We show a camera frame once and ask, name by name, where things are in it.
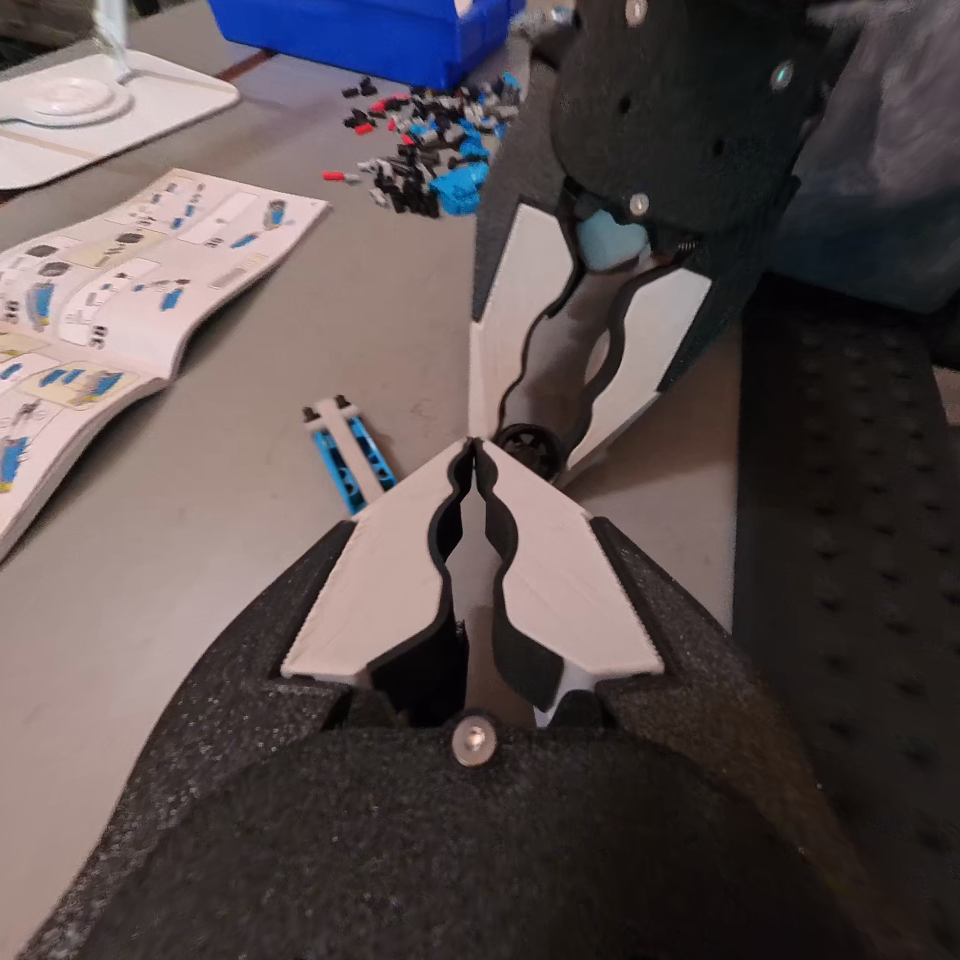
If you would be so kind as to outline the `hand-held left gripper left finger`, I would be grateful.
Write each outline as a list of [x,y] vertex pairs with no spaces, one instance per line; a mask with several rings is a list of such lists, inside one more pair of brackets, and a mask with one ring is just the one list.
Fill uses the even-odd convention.
[[357,515],[282,677],[359,685],[438,634],[452,613],[448,559],[473,475],[474,441],[461,438]]

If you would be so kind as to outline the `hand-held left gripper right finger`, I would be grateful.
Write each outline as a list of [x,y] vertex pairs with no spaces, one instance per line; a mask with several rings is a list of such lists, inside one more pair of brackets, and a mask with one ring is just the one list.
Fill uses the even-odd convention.
[[507,685],[535,712],[556,712],[572,691],[664,676],[594,517],[488,440],[476,440],[476,481],[499,559],[491,641]]

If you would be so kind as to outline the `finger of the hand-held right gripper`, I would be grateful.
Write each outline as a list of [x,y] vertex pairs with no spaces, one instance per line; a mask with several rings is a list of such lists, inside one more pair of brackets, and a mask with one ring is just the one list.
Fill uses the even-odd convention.
[[662,381],[713,285],[696,270],[670,266],[642,272],[619,289],[606,314],[603,356],[589,360],[570,400],[563,486],[602,457],[665,390]]
[[535,326],[556,315],[582,280],[583,265],[569,231],[552,213],[522,202],[516,208],[468,354],[468,433],[498,435],[506,399],[522,380]]

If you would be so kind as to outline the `black toy wheel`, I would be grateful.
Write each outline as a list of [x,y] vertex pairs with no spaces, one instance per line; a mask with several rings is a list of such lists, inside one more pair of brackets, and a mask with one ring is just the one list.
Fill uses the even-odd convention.
[[553,484],[565,466],[565,449],[561,439],[545,426],[514,423],[505,426],[493,442],[522,466],[544,481]]

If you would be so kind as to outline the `grey desk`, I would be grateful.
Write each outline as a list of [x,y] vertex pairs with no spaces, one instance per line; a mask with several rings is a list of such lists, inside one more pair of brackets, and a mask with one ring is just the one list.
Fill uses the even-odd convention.
[[328,199],[284,263],[208,320],[166,390],[102,429],[2,565],[1,948],[84,864],[198,658],[346,514],[302,425],[342,394],[398,477],[466,430],[474,221],[378,208],[327,170],[394,151],[343,128],[355,75],[224,40],[209,6],[134,49],[241,94],[206,121],[2,204],[2,250],[177,167]]

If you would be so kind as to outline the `blue grey brick assembly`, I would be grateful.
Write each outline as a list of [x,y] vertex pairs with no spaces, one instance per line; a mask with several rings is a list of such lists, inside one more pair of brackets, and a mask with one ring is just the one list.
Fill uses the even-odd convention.
[[342,394],[301,408],[304,428],[352,517],[398,484],[358,406]]

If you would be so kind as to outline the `pile of small bricks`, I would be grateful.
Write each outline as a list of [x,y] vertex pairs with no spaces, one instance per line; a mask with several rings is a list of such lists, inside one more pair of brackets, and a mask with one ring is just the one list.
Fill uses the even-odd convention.
[[372,77],[342,90],[352,101],[342,126],[358,137],[392,138],[391,154],[327,169],[327,184],[366,186],[381,210],[429,219],[467,217],[479,207],[495,147],[518,118],[522,84],[510,72],[436,90],[422,85],[380,94]]

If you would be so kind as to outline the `blue plastic bin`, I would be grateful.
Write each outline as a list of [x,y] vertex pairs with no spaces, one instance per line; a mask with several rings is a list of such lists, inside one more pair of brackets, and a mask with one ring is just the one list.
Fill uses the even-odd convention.
[[524,1],[210,1],[223,37],[433,90],[457,87],[506,42]]

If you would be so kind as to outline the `instruction booklet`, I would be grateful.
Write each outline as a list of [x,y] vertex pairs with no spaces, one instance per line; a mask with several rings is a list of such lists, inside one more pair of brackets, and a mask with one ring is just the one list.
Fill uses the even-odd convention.
[[96,217],[2,252],[2,559],[99,432],[164,390],[199,326],[330,210],[174,168]]

